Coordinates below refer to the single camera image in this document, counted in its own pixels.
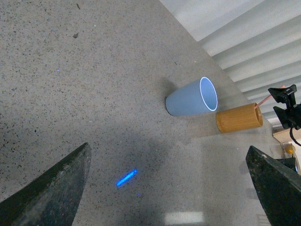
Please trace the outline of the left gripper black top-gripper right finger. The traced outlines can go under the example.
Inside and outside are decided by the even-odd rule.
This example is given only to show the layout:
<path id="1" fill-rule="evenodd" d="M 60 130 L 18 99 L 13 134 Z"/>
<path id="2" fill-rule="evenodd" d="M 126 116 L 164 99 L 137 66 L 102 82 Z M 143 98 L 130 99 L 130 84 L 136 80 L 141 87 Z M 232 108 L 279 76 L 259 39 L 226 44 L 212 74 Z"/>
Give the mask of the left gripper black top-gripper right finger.
<path id="1" fill-rule="evenodd" d="M 272 226 L 301 224 L 301 176 L 255 146 L 246 164 L 261 206 Z"/>

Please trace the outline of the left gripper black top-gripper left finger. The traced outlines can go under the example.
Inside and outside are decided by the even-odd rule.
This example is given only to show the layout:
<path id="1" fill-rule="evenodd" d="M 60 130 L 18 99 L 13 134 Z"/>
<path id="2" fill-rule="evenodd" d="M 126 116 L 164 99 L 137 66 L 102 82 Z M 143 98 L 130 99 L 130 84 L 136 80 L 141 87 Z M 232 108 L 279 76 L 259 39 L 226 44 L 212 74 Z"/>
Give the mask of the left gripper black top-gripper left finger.
<path id="1" fill-rule="evenodd" d="M 82 144 L 0 203 L 2 226 L 71 226 L 87 182 L 91 147 Z"/>

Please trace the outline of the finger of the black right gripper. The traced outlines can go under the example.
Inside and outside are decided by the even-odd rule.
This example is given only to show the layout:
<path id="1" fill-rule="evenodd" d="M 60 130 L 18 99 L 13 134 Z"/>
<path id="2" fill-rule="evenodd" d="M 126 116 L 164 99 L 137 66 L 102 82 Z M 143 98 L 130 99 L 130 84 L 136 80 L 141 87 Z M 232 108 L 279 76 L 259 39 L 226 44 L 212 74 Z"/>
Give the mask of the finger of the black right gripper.
<path id="1" fill-rule="evenodd" d="M 296 85 L 293 84 L 287 88 L 269 88 L 269 93 L 277 103 L 295 104 Z"/>
<path id="2" fill-rule="evenodd" d="M 274 106 L 273 109 L 284 129 L 301 128 L 301 105 L 294 105 L 285 110 Z"/>

